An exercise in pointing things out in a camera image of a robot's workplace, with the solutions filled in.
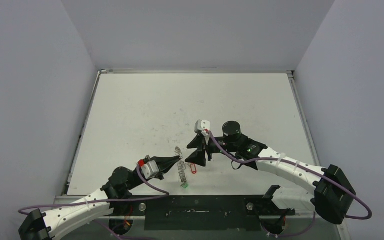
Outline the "key with red tag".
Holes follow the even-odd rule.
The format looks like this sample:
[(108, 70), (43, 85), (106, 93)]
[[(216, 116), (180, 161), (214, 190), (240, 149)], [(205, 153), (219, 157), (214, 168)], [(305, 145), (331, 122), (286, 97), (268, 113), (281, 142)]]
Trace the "key with red tag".
[(198, 172), (198, 170), (197, 170), (197, 166), (196, 166), (194, 163), (190, 163), (190, 164), (189, 164), (189, 167), (190, 167), (190, 171), (191, 171), (191, 173), (192, 173), (193, 175), (195, 175), (195, 174)]

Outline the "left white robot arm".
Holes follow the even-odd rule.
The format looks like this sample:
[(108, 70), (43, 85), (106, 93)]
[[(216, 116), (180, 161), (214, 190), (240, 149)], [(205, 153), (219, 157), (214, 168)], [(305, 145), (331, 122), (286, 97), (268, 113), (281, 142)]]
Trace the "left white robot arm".
[(40, 205), (19, 210), (26, 216), (18, 229), (22, 240), (60, 240), (72, 231), (101, 217), (124, 215), (132, 202), (148, 201), (147, 197), (133, 197), (131, 190), (149, 184), (149, 180), (163, 180), (181, 156), (150, 157), (137, 162), (135, 169), (117, 167), (106, 184), (85, 197), (67, 204)]

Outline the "silver keyring disc with rings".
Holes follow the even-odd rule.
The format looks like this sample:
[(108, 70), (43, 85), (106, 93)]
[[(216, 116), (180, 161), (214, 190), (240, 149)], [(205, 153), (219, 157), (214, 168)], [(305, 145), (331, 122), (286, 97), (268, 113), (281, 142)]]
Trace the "silver keyring disc with rings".
[(175, 152), (176, 156), (178, 156), (180, 158), (180, 160), (177, 162), (177, 169), (178, 169), (178, 175), (179, 175), (181, 184), (188, 183), (187, 178), (186, 178), (186, 173), (185, 173), (186, 164), (185, 164), (185, 162), (183, 162), (183, 153), (178, 146), (175, 147), (174, 152)]

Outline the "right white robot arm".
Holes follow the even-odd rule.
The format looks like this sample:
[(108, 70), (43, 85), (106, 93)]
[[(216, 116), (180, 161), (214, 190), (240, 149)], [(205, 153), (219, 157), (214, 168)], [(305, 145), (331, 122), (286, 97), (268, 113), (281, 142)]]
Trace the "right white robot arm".
[(194, 132), (195, 138), (187, 145), (194, 151), (186, 158), (187, 163), (205, 167), (214, 154), (222, 154), (240, 167), (276, 175), (301, 188), (272, 186), (262, 201), (266, 213), (307, 210), (335, 225), (342, 224), (348, 217), (356, 192), (340, 167), (325, 168), (288, 157), (243, 134), (236, 121), (226, 122), (219, 137), (211, 133), (208, 120), (198, 120)]

